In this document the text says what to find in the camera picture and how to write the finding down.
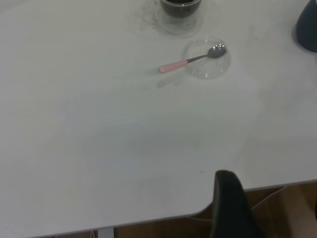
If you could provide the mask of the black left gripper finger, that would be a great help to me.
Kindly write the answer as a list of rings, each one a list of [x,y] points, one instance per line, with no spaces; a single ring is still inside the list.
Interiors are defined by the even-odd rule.
[[[212,238],[263,238],[238,177],[215,173],[212,201]]]

